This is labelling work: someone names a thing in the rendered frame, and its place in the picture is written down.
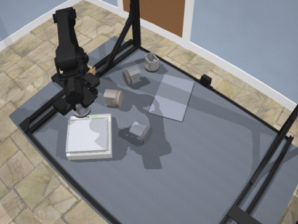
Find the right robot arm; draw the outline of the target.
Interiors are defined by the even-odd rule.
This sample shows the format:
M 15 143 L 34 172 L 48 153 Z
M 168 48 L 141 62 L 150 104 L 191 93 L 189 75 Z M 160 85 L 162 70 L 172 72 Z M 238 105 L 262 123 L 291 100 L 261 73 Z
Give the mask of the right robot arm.
M 55 13 L 52 16 L 54 23 L 58 22 L 58 47 L 55 50 L 54 61 L 59 82 L 65 81 L 65 97 L 68 104 L 81 104 L 83 108 L 87 108 L 98 97 L 98 89 L 87 89 L 86 84 L 82 84 L 82 77 L 90 68 L 87 66 L 89 57 L 84 53 L 84 49 L 79 47 L 76 38 L 76 11 L 73 7 L 67 7 L 56 10 Z M 63 71 L 61 75 L 60 70 Z

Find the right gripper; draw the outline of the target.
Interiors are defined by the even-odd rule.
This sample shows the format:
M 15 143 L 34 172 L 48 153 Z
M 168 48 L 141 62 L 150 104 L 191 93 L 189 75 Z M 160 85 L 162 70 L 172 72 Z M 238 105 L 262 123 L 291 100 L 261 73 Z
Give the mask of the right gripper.
M 82 77 L 82 84 L 86 84 L 87 89 L 90 87 L 97 87 L 100 84 L 100 79 L 93 75 L 92 73 L 87 73 Z M 92 87 L 91 87 L 92 86 Z M 69 105 L 65 98 L 59 97 L 53 103 L 53 107 L 63 116 L 65 116 L 69 111 L 74 110 L 76 112 L 76 105 Z

